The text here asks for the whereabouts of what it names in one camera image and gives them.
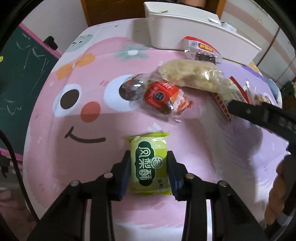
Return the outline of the person's right hand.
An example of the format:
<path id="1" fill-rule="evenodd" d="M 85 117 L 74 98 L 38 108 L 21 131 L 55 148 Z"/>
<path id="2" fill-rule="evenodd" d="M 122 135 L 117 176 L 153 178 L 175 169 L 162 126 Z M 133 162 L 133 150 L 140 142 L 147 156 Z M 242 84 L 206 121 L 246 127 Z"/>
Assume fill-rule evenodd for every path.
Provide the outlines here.
<path id="1" fill-rule="evenodd" d="M 272 225 L 277 215 L 279 215 L 284 207 L 284 197 L 287 192 L 287 187 L 283 179 L 283 161 L 278 165 L 276 169 L 277 176 L 273 183 L 273 188 L 269 192 L 268 204 L 266 206 L 264 220 L 267 225 Z"/>

